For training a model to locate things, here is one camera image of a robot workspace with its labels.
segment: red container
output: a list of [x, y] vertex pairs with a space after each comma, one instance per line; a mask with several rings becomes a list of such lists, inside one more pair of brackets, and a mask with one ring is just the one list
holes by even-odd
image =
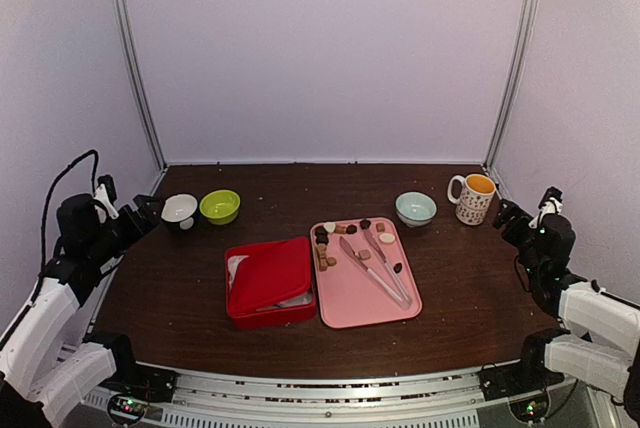
[[[234, 291], [232, 299], [228, 261], [232, 256], [243, 255], [249, 258], [238, 267], [233, 290], [240, 291]], [[239, 330], [306, 321], [316, 314], [311, 245], [307, 238], [231, 248], [225, 253], [225, 281], [227, 314]], [[307, 305], [258, 311], [307, 292], [312, 294], [312, 302]]]

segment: mug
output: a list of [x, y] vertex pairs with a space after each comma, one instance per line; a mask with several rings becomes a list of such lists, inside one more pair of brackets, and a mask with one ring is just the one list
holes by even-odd
[[[453, 196], [453, 183], [459, 181], [462, 184], [462, 192], [458, 198]], [[496, 192], [496, 185], [490, 178], [484, 175], [456, 175], [449, 181], [447, 196], [456, 207], [456, 216], [465, 225], [477, 226], [484, 221], [489, 211], [489, 205]]]
[[172, 233], [188, 231], [200, 218], [198, 200], [186, 193], [173, 195], [165, 201], [161, 218]]

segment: white mug with pattern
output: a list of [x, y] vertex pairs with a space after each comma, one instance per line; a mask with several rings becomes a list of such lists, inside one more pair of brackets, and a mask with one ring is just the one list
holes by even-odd
[[[459, 181], [462, 184], [462, 192], [456, 198], [453, 196], [453, 184]], [[477, 226], [484, 221], [489, 211], [491, 200], [496, 192], [496, 185], [490, 178], [484, 175], [456, 175], [449, 181], [447, 196], [456, 207], [456, 216], [465, 225]]]

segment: white wall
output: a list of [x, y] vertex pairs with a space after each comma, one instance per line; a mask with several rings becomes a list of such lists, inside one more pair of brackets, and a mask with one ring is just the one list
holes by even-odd
[[[2, 332], [36, 280], [40, 217], [53, 178], [96, 148], [99, 173], [111, 173], [120, 202], [130, 202], [148, 192], [156, 172], [111, 0], [0, 0], [0, 13]], [[55, 208], [67, 196], [90, 192], [90, 173], [91, 162], [84, 162], [58, 185], [50, 246], [57, 237]]]
[[480, 161], [522, 0], [128, 0], [170, 162]]
[[640, 302], [640, 0], [540, 0], [505, 136], [510, 195], [564, 190], [571, 269]]

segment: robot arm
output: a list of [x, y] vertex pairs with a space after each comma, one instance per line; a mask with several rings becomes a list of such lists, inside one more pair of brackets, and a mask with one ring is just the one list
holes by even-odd
[[544, 370], [574, 376], [623, 400], [640, 423], [640, 307], [568, 270], [575, 233], [560, 215], [561, 197], [549, 188], [535, 217], [502, 200], [494, 221], [518, 248], [533, 299], [563, 326], [529, 336], [518, 369], [523, 378]]
[[116, 210], [113, 180], [107, 175], [99, 182], [94, 196], [72, 196], [58, 209], [61, 236], [54, 256], [34, 296], [0, 338], [0, 419], [9, 427], [58, 427], [92, 388], [116, 373], [133, 372], [128, 338], [96, 335], [34, 384], [67, 321], [125, 251], [159, 223], [159, 200], [139, 195], [136, 210]]

